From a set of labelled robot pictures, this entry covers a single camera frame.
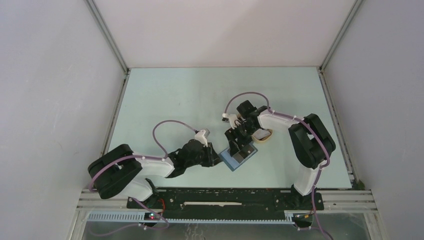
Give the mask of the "black credit card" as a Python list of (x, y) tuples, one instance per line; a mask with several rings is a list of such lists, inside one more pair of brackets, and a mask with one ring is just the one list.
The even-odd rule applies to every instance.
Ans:
[(257, 153), (257, 148), (253, 144), (245, 145), (240, 152), (236, 153), (232, 158), (238, 165), (242, 165), (250, 157)]

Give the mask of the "blue leather card holder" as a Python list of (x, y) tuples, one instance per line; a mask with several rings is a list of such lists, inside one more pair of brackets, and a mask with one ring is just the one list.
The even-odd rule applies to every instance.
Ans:
[(233, 155), (231, 155), (230, 148), (228, 147), (220, 152), (218, 156), (226, 164), (226, 166), (234, 172), (257, 152), (258, 149), (252, 143), (249, 143)]

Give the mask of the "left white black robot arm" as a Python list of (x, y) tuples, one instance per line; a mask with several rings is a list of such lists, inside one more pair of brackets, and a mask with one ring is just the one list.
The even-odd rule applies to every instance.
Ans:
[(212, 143), (191, 139), (166, 157), (137, 155), (128, 144), (121, 144), (92, 162), (87, 170), (88, 188), (101, 199), (117, 195), (134, 197), (145, 208), (153, 208), (158, 194), (151, 177), (176, 178), (188, 168), (210, 168), (221, 163)]

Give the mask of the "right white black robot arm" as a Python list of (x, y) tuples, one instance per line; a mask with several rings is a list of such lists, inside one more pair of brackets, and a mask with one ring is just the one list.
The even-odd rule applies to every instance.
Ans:
[(336, 144), (323, 122), (316, 114), (304, 118), (273, 111), (269, 106), (255, 107), (250, 101), (242, 102), (237, 114), (224, 112), (222, 120), (230, 124), (225, 131), (229, 147), (221, 152), (227, 166), (235, 171), (256, 153), (253, 136), (259, 130), (288, 132), (295, 156), (300, 162), (297, 178), (292, 185), (291, 204), (304, 209), (311, 202), (322, 168), (329, 164)]

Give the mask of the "oval wooden tray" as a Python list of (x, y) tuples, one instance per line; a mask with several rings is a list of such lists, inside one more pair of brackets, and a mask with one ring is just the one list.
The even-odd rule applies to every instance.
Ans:
[(271, 129), (258, 129), (256, 130), (252, 137), (252, 140), (257, 144), (263, 144), (266, 141), (269, 140), (269, 138), (272, 136), (273, 131)]

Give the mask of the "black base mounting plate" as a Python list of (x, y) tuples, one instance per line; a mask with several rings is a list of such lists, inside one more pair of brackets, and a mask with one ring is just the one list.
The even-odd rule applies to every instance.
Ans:
[(294, 213), (324, 210), (322, 195), (300, 196), (292, 188), (178, 188), (162, 187), (143, 204), (163, 210), (163, 216), (236, 220), (285, 219)]

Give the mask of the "aluminium frame rail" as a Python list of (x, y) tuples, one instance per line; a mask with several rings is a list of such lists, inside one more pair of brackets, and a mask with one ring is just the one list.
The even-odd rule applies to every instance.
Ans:
[[(370, 190), (319, 190), (323, 213), (377, 213), (378, 208)], [(84, 189), (76, 206), (77, 211), (129, 212), (127, 198), (115, 196), (101, 199), (97, 193)]]

